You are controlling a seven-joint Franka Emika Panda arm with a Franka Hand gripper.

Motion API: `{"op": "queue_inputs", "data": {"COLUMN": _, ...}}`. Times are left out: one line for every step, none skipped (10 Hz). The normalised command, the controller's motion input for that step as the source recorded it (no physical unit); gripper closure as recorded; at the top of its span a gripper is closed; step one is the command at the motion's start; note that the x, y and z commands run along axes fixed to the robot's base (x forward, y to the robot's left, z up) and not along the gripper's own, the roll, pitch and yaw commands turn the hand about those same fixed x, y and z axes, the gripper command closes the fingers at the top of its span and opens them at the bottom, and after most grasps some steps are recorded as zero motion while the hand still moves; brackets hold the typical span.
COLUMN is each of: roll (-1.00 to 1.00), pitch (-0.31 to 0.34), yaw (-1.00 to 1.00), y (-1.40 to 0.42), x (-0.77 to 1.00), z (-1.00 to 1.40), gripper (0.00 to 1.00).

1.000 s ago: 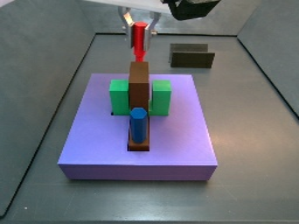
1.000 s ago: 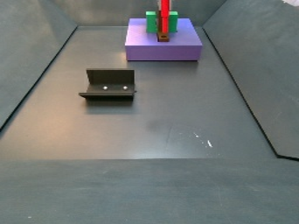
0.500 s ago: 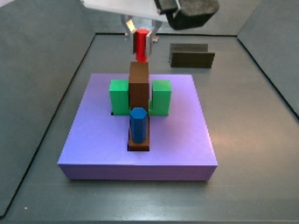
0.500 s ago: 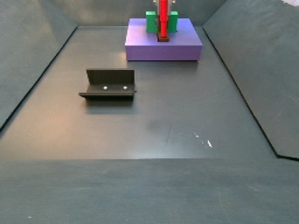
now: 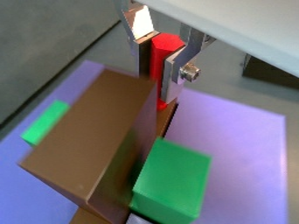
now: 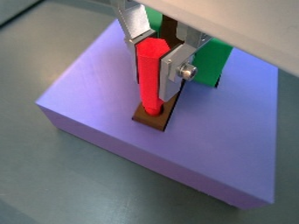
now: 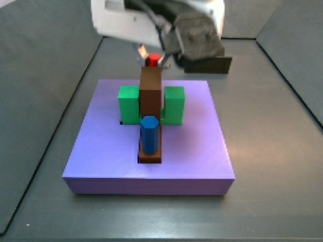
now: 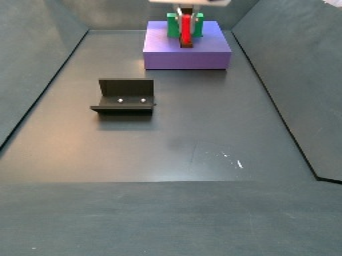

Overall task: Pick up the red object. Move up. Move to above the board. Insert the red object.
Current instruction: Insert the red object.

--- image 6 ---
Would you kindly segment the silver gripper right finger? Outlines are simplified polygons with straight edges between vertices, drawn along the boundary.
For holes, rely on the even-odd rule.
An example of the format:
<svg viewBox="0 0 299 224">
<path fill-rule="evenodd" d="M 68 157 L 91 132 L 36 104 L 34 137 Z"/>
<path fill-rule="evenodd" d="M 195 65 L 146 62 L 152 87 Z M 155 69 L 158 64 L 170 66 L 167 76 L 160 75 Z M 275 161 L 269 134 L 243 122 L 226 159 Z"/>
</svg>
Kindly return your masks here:
<svg viewBox="0 0 299 224">
<path fill-rule="evenodd" d="M 213 40 L 204 32 L 186 24 L 163 23 L 162 38 L 171 45 L 171 51 L 160 60 L 159 98 L 168 102 L 179 92 L 182 81 L 191 81 L 198 73 L 192 65 L 194 54 Z"/>
</svg>

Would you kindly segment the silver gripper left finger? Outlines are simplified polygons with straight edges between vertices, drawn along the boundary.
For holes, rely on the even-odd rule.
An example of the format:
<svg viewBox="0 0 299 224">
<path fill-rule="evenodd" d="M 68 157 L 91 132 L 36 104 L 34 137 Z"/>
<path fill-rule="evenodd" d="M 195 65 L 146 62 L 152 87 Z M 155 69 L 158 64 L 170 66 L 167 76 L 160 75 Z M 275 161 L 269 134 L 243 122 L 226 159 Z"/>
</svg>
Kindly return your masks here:
<svg viewBox="0 0 299 224">
<path fill-rule="evenodd" d="M 134 0 L 110 0 L 116 19 L 126 34 L 126 45 L 131 53 L 134 79 L 139 81 L 136 45 L 150 37 L 156 36 L 151 28 L 146 7 Z"/>
</svg>

